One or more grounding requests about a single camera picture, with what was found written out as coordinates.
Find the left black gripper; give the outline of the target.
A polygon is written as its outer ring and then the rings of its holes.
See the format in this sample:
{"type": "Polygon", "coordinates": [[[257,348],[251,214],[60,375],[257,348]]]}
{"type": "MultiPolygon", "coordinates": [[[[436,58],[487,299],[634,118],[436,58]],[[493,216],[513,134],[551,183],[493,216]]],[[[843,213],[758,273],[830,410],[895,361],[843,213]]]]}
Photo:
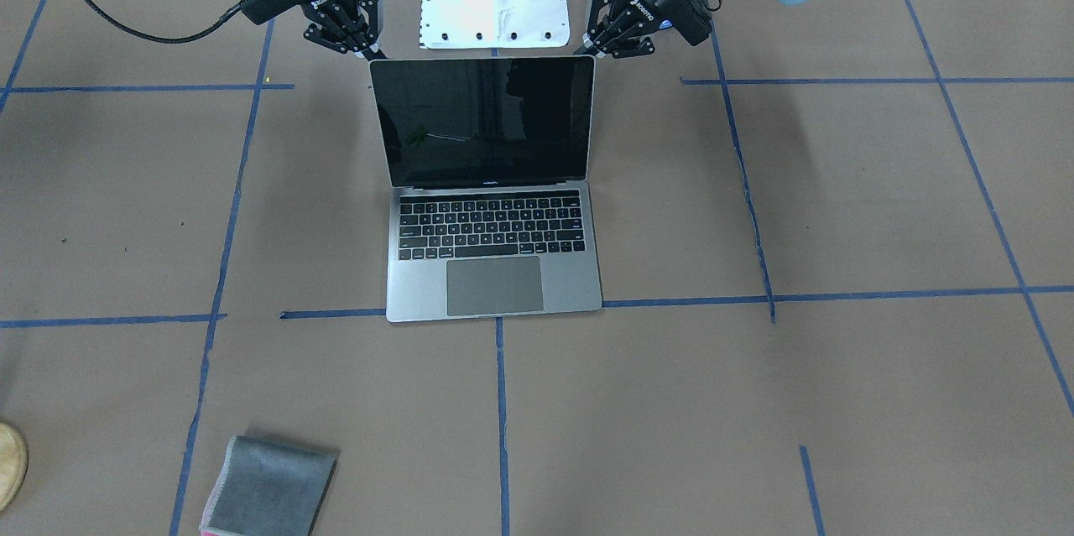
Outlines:
{"type": "Polygon", "coordinates": [[[609,15],[611,5],[613,0],[590,0],[586,30],[574,55],[648,57],[654,52],[650,38],[663,23],[670,23],[691,45],[703,42],[713,30],[703,0],[616,0],[614,17],[609,15]]]}

